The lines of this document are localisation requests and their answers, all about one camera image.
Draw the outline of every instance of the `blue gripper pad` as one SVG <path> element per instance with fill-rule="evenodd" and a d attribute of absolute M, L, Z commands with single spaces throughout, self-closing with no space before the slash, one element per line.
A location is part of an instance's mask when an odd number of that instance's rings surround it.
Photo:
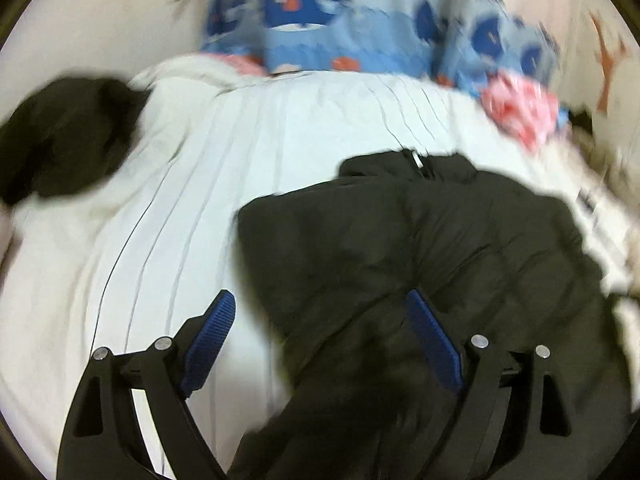
<path fill-rule="evenodd" d="M 457 394 L 465 386 L 462 359 L 433 315 L 420 292 L 412 290 L 405 299 L 407 314 L 422 344 L 427 361 L 447 390 Z"/>
<path fill-rule="evenodd" d="M 210 316 L 184 356 L 184 376 L 180 389 L 185 399 L 204 386 L 236 317 L 236 299 L 233 294 L 225 292 L 216 299 Z"/>

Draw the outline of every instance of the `pink cloth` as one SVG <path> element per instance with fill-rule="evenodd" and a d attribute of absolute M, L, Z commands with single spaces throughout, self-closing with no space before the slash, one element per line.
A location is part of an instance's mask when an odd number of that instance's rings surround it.
<path fill-rule="evenodd" d="M 238 70 L 240 75 L 266 76 L 266 70 L 247 56 L 236 56 L 236 54 L 208 54 L 220 61 L 231 65 Z"/>
<path fill-rule="evenodd" d="M 535 79 L 500 70 L 480 100 L 489 117 L 529 151 L 537 150 L 556 130 L 558 98 Z"/>

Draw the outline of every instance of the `mattress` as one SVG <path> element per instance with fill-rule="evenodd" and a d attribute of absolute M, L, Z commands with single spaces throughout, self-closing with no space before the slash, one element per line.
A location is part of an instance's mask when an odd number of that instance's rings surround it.
<path fill-rule="evenodd" d="M 591 184 L 559 145 L 527 154 L 460 92 L 393 75 L 241 77 L 204 55 L 168 60 L 132 83 L 154 92 L 121 170 L 81 196 L 30 199 L 16 213 L 21 246 L 0 296 L 0 410 L 49 479 L 91 352 L 145 349 L 201 314 L 220 288 L 236 296 L 236 322 L 188 404 L 230 465 L 242 434 L 287 401 L 278 346 L 243 277 L 234 215 L 257 196 L 331 179 L 353 155 L 460 152 L 560 196 L 605 271 L 603 289 L 626 287 L 627 218 L 612 217 L 601 236 L 576 201 Z M 156 471 L 171 476 L 143 394 L 136 408 Z"/>

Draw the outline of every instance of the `light blue fabric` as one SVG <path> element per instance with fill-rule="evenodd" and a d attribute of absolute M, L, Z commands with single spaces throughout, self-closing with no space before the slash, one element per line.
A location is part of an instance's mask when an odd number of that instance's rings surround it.
<path fill-rule="evenodd" d="M 253 55 L 270 72 L 428 75 L 478 94 L 498 68 L 547 83 L 558 47 L 501 0 L 211 0 L 206 52 Z"/>

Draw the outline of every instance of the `black cloth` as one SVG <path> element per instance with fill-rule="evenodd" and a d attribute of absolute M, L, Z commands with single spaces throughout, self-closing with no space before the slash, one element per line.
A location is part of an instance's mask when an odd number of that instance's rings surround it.
<path fill-rule="evenodd" d="M 26 98 L 0 127 L 0 198 L 75 194 L 113 174 L 148 96 L 114 78 L 64 77 Z"/>
<path fill-rule="evenodd" d="M 551 349 L 590 478 L 620 448 L 626 363 L 602 272 L 566 205 L 460 155 L 422 162 L 407 150 L 352 158 L 332 182 L 239 211 L 246 272 L 294 391 L 283 413 L 243 437 L 231 479 L 418 477 L 457 399 L 405 317 L 415 286 L 460 320 L 463 338 Z"/>

